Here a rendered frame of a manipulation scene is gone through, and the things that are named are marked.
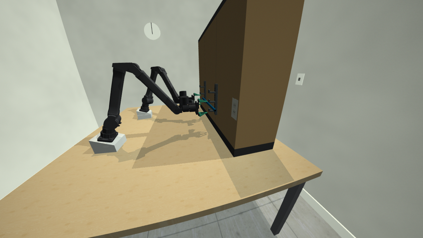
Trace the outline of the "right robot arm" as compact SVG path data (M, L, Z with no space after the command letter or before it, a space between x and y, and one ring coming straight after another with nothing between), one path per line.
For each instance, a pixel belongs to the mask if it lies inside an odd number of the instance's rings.
M108 110L108 118L104 121L101 135L97 138L100 142L113 142L117 137L118 132L115 128L121 124L120 104L122 97L122 90L124 84L124 78L126 72L133 73L135 77L140 80L150 91L152 91L166 106L174 113L180 114L182 112L189 112L189 104L195 104L189 102L188 96L179 97L179 105L177 105L172 99L170 99L166 93L157 86L156 83L139 68L136 63L112 63L113 75L112 85L110 93L110 104Z

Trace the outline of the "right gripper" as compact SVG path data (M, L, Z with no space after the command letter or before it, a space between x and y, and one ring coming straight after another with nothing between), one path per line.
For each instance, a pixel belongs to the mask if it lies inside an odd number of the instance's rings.
M189 112L195 111L196 115L198 115L199 117L201 117L202 115L206 114L207 112L199 112L199 102L207 102L207 101L203 101L201 99L198 99L198 102L195 102L195 104L189 104Z

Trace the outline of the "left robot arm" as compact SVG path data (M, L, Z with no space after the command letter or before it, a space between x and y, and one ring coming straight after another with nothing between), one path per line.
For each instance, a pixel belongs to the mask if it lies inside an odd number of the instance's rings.
M166 87L168 88L168 90L169 90L169 92L170 92L170 94L173 98L173 101L176 104L178 104L179 103L179 97L186 96L186 91L180 91L179 95L178 95L177 92L175 91L172 83L170 82L165 69L162 68L162 67L159 67L159 66L151 67L150 78L154 81L154 83L156 82L157 74L160 74L160 77L163 79ZM149 88L147 88L147 92L146 92L145 96L142 98L143 104L142 104L141 109L139 111L146 112L146 113L149 111L149 104L152 104L154 102L152 94L153 94L152 91L150 91ZM189 97L189 102L194 103L194 101L192 100L192 97Z

